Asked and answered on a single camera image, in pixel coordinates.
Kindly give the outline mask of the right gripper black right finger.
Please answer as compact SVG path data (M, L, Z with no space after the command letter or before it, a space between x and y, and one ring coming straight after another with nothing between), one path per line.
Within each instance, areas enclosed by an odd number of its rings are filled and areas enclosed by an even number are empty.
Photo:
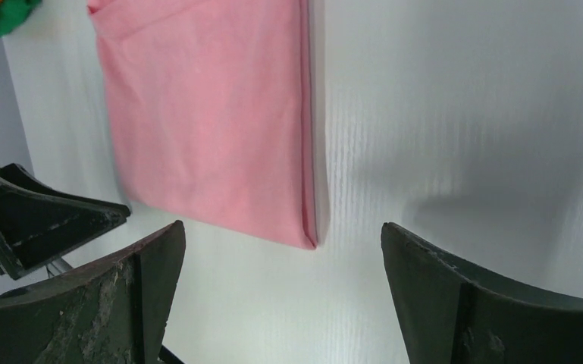
M412 363L583 363L583 298L497 274L387 222L381 249Z

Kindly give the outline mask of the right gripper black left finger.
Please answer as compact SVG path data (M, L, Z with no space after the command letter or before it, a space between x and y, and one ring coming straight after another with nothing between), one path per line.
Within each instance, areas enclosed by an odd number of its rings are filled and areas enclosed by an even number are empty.
M0 295L0 363L176 363L162 341L186 241L176 221Z

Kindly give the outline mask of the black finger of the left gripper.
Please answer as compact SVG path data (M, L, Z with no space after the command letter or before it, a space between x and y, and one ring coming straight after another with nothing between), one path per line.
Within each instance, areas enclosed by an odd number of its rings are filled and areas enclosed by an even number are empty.
M128 206L71 195L0 167L0 275L18 280L124 224Z

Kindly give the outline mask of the pink t shirt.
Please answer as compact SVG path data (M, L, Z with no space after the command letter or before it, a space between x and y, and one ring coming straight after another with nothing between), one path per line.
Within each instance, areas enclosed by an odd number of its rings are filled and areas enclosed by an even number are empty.
M90 1L118 178L148 206L318 245L306 1Z

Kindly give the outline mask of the green folded t shirt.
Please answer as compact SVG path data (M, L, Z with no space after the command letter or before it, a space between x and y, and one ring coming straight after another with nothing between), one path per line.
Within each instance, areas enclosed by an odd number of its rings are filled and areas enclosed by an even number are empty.
M0 37L24 24L42 0L3 0L0 2Z

